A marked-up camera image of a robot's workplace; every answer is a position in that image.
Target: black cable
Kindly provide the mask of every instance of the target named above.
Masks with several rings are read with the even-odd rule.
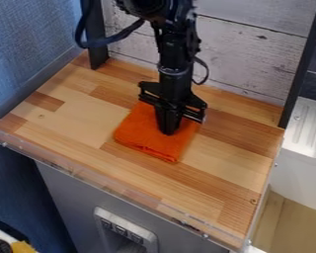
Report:
[[[204,62],[202,59],[200,59],[198,57],[195,57],[195,62],[200,64],[201,66],[203,66],[206,70],[206,75],[200,82],[196,82],[195,79],[193,79],[194,83],[196,83],[197,85],[201,85],[201,84],[204,84],[209,77],[209,68],[208,68],[208,65],[206,64],[206,62]]]
[[[140,28],[145,22],[145,20],[143,20],[143,19],[138,19],[132,25],[128,26],[127,28],[123,29],[122,31],[120,31],[119,33],[117,33],[115,35],[112,35],[110,37],[98,38],[95,40],[82,42],[82,36],[83,36],[84,30],[86,29],[88,18],[91,14],[92,9],[94,8],[94,1],[95,0],[89,0],[88,7],[83,12],[82,18],[78,22],[78,25],[76,28],[75,40],[76,40],[76,43],[82,48],[102,47],[102,46],[105,46],[109,43],[118,42],[120,40],[123,40],[123,39],[127,38],[133,31]]]

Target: wood grain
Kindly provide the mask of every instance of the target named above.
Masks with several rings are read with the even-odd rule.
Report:
[[[197,13],[213,19],[246,24],[307,37],[316,12],[316,0],[195,0]],[[115,15],[112,0],[103,1],[106,21]]]
[[[60,108],[64,102],[58,99],[54,99],[50,96],[47,96],[40,92],[34,92],[31,96],[29,96],[25,102],[32,104],[34,106],[46,109],[51,112],[56,112],[58,108]]]
[[[209,104],[207,121],[181,162],[170,164],[112,139],[137,101],[137,82],[157,74],[113,59],[98,71],[87,66],[84,53],[42,85],[34,101],[21,103],[0,121],[0,129],[23,141],[10,144],[241,248],[281,141],[281,108],[196,87]],[[49,110],[49,101],[64,103]]]

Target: folded towel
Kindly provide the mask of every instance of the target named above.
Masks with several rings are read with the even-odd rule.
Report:
[[[156,122],[154,107],[138,102],[114,133],[121,144],[170,162],[177,162],[195,134],[199,124],[182,118],[173,135],[162,133]]]

